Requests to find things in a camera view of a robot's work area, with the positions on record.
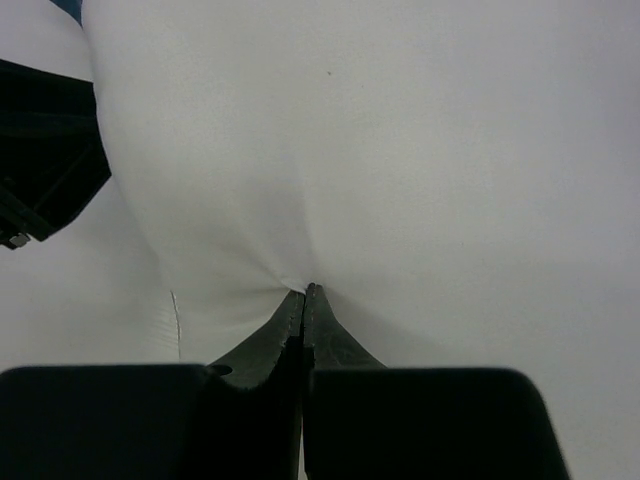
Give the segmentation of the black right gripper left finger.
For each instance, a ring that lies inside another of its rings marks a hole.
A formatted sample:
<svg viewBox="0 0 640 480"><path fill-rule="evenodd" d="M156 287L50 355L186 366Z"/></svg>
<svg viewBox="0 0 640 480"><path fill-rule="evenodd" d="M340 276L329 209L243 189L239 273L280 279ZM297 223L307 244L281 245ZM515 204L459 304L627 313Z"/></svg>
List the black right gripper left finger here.
<svg viewBox="0 0 640 480"><path fill-rule="evenodd" d="M5 479L293 479L302 313L209 365L57 365L1 376Z"/></svg>

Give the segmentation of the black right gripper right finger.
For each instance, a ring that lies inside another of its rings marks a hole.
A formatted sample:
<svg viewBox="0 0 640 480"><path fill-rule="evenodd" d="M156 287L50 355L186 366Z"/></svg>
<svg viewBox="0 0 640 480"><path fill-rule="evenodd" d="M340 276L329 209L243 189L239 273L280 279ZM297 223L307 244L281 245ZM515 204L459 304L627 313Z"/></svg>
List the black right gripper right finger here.
<svg viewBox="0 0 640 480"><path fill-rule="evenodd" d="M389 368L307 288L303 413L311 479L565 479L546 404L508 368Z"/></svg>

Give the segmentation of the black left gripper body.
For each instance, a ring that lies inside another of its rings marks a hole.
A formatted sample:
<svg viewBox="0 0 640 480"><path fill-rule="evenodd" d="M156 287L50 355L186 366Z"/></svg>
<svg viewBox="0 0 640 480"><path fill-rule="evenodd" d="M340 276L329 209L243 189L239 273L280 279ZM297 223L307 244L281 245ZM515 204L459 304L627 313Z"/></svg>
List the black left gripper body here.
<svg viewBox="0 0 640 480"><path fill-rule="evenodd" d="M91 82L1 63L1 244L44 241L110 178Z"/></svg>

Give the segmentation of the blue letter-print pillowcase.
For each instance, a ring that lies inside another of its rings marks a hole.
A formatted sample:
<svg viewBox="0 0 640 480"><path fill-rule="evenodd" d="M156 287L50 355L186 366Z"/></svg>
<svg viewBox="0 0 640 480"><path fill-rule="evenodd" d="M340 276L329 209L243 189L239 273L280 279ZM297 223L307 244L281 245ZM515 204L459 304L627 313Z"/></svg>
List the blue letter-print pillowcase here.
<svg viewBox="0 0 640 480"><path fill-rule="evenodd" d="M83 0L51 0L51 3L82 25Z"/></svg>

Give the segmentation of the white pillow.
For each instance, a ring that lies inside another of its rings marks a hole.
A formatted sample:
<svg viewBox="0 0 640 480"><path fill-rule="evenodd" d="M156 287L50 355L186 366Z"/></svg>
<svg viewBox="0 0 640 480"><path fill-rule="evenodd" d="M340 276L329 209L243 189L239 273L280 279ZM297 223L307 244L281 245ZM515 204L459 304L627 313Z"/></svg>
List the white pillow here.
<svg viewBox="0 0 640 480"><path fill-rule="evenodd" d="M1 362L212 360L320 283L400 365L639 377L635 1L1 5L112 177L1 257Z"/></svg>

